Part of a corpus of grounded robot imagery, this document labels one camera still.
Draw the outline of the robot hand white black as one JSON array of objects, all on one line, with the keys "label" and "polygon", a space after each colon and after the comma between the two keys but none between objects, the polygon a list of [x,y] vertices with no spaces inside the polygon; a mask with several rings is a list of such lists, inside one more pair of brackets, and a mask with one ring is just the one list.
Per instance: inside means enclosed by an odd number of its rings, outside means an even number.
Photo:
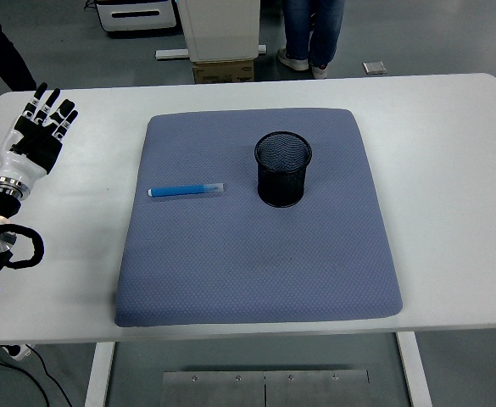
[{"label": "robot hand white black", "polygon": [[69,99],[53,109],[59,89],[54,89],[42,102],[46,90],[47,83],[38,86],[3,141],[0,177],[17,179],[27,186],[49,174],[55,166],[63,139],[78,112]]}]

